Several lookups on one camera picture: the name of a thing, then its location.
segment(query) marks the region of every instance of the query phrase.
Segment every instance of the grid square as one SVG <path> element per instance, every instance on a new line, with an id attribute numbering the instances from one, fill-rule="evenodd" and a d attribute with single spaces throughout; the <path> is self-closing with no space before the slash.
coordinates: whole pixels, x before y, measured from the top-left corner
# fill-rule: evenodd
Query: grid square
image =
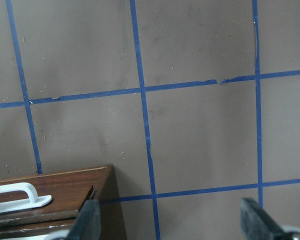
<path id="1" fill-rule="evenodd" d="M 24 107 L 0 109 L 0 180 L 36 174 Z"/>
<path id="2" fill-rule="evenodd" d="M 152 200 L 121 202 L 127 239 L 156 239 Z"/>
<path id="3" fill-rule="evenodd" d="M 251 1 L 137 0 L 146 86 L 254 75 Z"/>
<path id="4" fill-rule="evenodd" d="M 129 1 L 18 0 L 31 99 L 139 87 Z"/>
<path id="5" fill-rule="evenodd" d="M 300 178 L 300 76 L 261 80 L 263 181 Z"/>
<path id="6" fill-rule="evenodd" d="M 279 225 L 300 228 L 300 183 L 265 187 L 263 205 Z"/>
<path id="7" fill-rule="evenodd" d="M 151 193 L 139 93 L 31 110 L 44 173 L 113 164 L 121 197 Z"/>
<path id="8" fill-rule="evenodd" d="M 240 229 L 240 202 L 243 197 L 257 200 L 258 190 L 159 198 L 161 239 L 244 240 Z"/>
<path id="9" fill-rule="evenodd" d="M 260 70 L 300 69 L 300 0 L 259 0 Z"/>
<path id="10" fill-rule="evenodd" d="M 0 104 L 23 101 L 5 1 L 0 0 Z"/>
<path id="11" fill-rule="evenodd" d="M 147 92 L 157 193 L 257 183 L 255 83 Z"/>

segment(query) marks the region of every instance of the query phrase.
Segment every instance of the white handle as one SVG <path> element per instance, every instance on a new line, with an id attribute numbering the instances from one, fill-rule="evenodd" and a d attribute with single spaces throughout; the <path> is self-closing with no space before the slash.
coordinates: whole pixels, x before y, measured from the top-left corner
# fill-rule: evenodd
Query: white handle
<path id="1" fill-rule="evenodd" d="M 12 183 L 12 184 L 0 186 L 0 194 L 15 192 L 15 191 L 26 192 L 26 194 L 28 194 L 28 197 L 30 199 L 30 203 L 32 204 L 38 201 L 38 193 L 36 188 L 28 182 L 19 182 L 19 183 Z"/>
<path id="2" fill-rule="evenodd" d="M 51 195 L 38 196 L 36 188 L 28 182 L 19 182 L 0 186 L 0 194 L 24 191 L 27 199 L 0 202 L 0 213 L 43 207 L 52 200 Z"/>

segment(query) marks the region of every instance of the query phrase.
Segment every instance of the dark wood surface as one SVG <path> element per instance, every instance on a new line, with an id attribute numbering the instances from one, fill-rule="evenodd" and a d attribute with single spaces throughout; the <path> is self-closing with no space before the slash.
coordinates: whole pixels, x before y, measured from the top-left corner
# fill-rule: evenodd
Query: dark wood surface
<path id="1" fill-rule="evenodd" d="M 41 209 L 9 213 L 7 214 L 10 215 L 9 217 L 4 214 L 5 218 L 4 215 L 0 215 L 0 224 L 3 222 L 6 224 L 7 219 L 12 223 L 9 227 L 6 225 L 0 227 L 0 239 L 49 234 L 53 231 L 69 229 L 86 199 L 92 197 L 99 201 L 108 201 L 119 197 L 113 165 L 7 179 L 0 181 L 0 185 L 20 182 L 33 184 L 39 196 L 52 195 L 53 201 Z M 3 194 L 6 195 L 4 199 L 8 197 L 9 201 L 27 197 L 23 192 L 12 197 L 10 192 Z M 63 203 L 64 196 L 69 197 L 67 204 Z M 5 202 L 3 196 L 0 196 L 0 202 Z M 101 240 L 127 239 L 120 202 L 101 204 L 100 214 Z M 16 216 L 21 216 L 22 220 L 16 220 Z"/>

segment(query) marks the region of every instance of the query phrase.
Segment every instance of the blue painter's tape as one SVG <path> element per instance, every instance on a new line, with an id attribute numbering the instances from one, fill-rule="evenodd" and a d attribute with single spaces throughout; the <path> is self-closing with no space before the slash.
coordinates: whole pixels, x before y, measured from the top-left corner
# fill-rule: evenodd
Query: blue painter's tape
<path id="1" fill-rule="evenodd" d="M 300 70 L 264 73 L 260 75 L 260 78 L 271 79 L 271 78 L 289 77 L 289 76 L 296 76 L 296 75 L 300 75 Z"/>
<path id="2" fill-rule="evenodd" d="M 40 162 L 35 126 L 34 126 L 31 109 L 30 109 L 29 105 L 25 106 L 25 111 L 26 111 L 26 117 L 28 119 L 28 125 L 29 125 L 29 130 L 30 130 L 30 136 L 31 136 L 31 141 L 32 141 L 32 147 L 33 147 L 33 152 L 34 152 L 37 173 L 42 174 L 43 171 L 42 171 L 42 166 L 41 166 L 41 162 Z"/>
<path id="3" fill-rule="evenodd" d="M 21 60 L 21 55 L 20 55 L 14 12 L 13 12 L 13 8 L 12 8 L 11 0 L 6 0 L 5 3 L 6 3 L 7 12 L 8 12 L 8 18 L 9 18 L 9 23 L 10 23 L 15 59 L 16 59 L 17 67 L 18 67 L 18 73 L 19 73 L 19 78 L 20 78 L 20 83 L 21 83 L 21 90 L 22 90 L 22 95 L 23 95 L 23 99 L 24 99 L 24 103 L 25 103 L 25 111 L 26 111 L 26 116 L 27 116 L 29 130 L 30 130 L 32 147 L 33 147 L 34 157 L 35 157 L 35 163 L 36 163 L 38 174 L 42 174 L 43 172 L 42 172 L 42 167 L 41 167 L 41 162 L 40 162 L 40 157 L 39 157 L 39 150 L 38 150 L 37 138 L 36 138 L 36 134 L 35 134 L 35 127 L 34 127 L 34 123 L 32 120 L 27 86 L 26 86 L 26 82 L 25 82 L 24 70 L 23 70 L 22 60 Z"/>
<path id="4" fill-rule="evenodd" d="M 5 102 L 5 103 L 0 103 L 0 109 L 20 107 L 25 105 L 26 103 L 24 101 Z"/>
<path id="5" fill-rule="evenodd" d="M 141 104 L 142 104 L 142 114 L 143 114 L 143 123 L 144 123 L 146 154 L 147 154 L 148 170 L 149 170 L 149 178 L 150 178 L 150 188 L 151 188 L 151 194 L 155 195 L 156 194 L 155 173 L 154 173 L 153 159 L 151 156 L 151 138 L 150 138 L 150 128 L 149 128 L 149 118 L 148 118 L 148 108 L 147 108 L 147 97 L 146 97 L 144 71 L 143 71 L 141 51 L 140 51 L 140 40 L 139 40 L 139 30 L 138 30 L 137 10 L 136 10 L 135 0 L 130 0 L 130 11 L 131 11 L 131 20 L 132 20 L 136 66 L 137 66 L 139 85 L 141 91 Z M 155 236 L 156 236 L 156 240 L 160 240 L 161 237 L 160 237 L 157 199 L 153 198 L 152 203 L 153 203 L 153 220 L 154 220 L 154 227 L 155 227 Z"/>
<path id="6" fill-rule="evenodd" d="M 156 197 L 157 197 L 156 195 L 124 196 L 124 197 L 120 197 L 120 201 L 128 202 L 128 201 L 137 201 L 137 200 L 149 200 Z"/>
<path id="7" fill-rule="evenodd" d="M 250 80 L 255 80 L 254 75 L 247 75 L 247 76 L 236 76 L 231 79 L 226 79 L 220 82 L 220 84 L 225 84 L 225 83 L 235 83 L 235 82 L 243 82 L 243 81 L 250 81 Z"/>
<path id="8" fill-rule="evenodd" d="M 255 102 L 256 102 L 256 144 L 257 144 L 257 174 L 258 203 L 262 207 L 263 198 L 263 167 L 262 167 L 262 123 L 261 123 L 261 85 L 260 85 L 260 48 L 257 0 L 252 0 L 252 13 L 255 33 Z"/>
<path id="9" fill-rule="evenodd" d="M 258 188 L 258 186 L 259 185 L 255 183 L 255 184 L 222 186 L 222 187 L 188 190 L 188 191 L 166 192 L 166 193 L 158 193 L 158 198 L 169 198 L 169 197 L 177 197 L 177 196 L 185 196 L 185 195 L 209 194 L 209 193 L 244 190 L 244 189 L 255 189 Z"/>
<path id="10" fill-rule="evenodd" d="M 182 82 L 182 83 L 157 85 L 157 86 L 146 86 L 145 91 L 152 92 L 152 91 L 159 91 L 159 90 L 181 89 L 181 88 L 189 88 L 189 87 L 213 85 L 213 84 L 218 84 L 218 83 L 214 79 L 207 80 L 207 81 L 190 81 L 190 82 Z"/>
<path id="11" fill-rule="evenodd" d="M 92 93 L 84 93 L 84 94 L 77 94 L 77 95 L 67 95 L 67 96 L 60 96 L 56 98 L 47 97 L 47 98 L 31 99 L 30 101 L 32 102 L 32 104 L 45 104 L 45 103 L 63 102 L 63 101 L 71 101 L 71 100 L 79 100 L 79 99 L 117 96 L 117 95 L 124 95 L 124 94 L 136 94 L 140 92 L 141 92 L 140 88 L 129 88 L 123 90 L 101 91 L 101 92 L 92 92 Z"/>
<path id="12" fill-rule="evenodd" d="M 24 99 L 24 101 L 27 102 L 29 99 L 28 99 L 28 94 L 27 94 L 27 87 L 26 87 L 26 82 L 25 82 L 24 70 L 23 70 L 22 61 L 21 61 L 21 55 L 20 55 L 16 25 L 15 25 L 14 12 L 13 12 L 13 9 L 12 9 L 11 0 L 6 0 L 5 3 L 6 3 L 7 12 L 8 12 L 12 42 L 13 42 L 13 46 L 14 46 L 15 59 L 16 59 L 16 64 L 17 64 L 20 83 L 21 83 L 21 90 L 22 90 L 22 94 L 23 94 L 23 99 Z"/>
<path id="13" fill-rule="evenodd" d="M 300 179 L 264 182 L 263 186 L 264 187 L 273 187 L 273 186 L 282 186 L 282 185 L 290 185 L 290 184 L 300 184 Z"/>
<path id="14" fill-rule="evenodd" d="M 152 207 L 153 207 L 153 218 L 158 219 L 154 221 L 154 229 L 155 229 L 155 239 L 160 240 L 160 225 L 159 225 L 159 212 L 158 212 L 158 204 L 157 199 L 152 199 Z"/>

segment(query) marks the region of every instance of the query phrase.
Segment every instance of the wooden cabinet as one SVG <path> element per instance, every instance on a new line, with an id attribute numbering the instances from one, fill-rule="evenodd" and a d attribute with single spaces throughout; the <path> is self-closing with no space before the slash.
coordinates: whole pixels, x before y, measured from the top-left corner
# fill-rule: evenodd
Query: wooden cabinet
<path id="1" fill-rule="evenodd" d="M 52 195 L 46 206 L 0 214 L 0 239 L 49 234 L 70 229 L 87 199 L 100 201 L 101 240 L 127 239 L 113 165 L 1 180 L 27 182 L 39 196 Z M 25 199 L 25 192 L 0 194 L 0 202 Z"/>

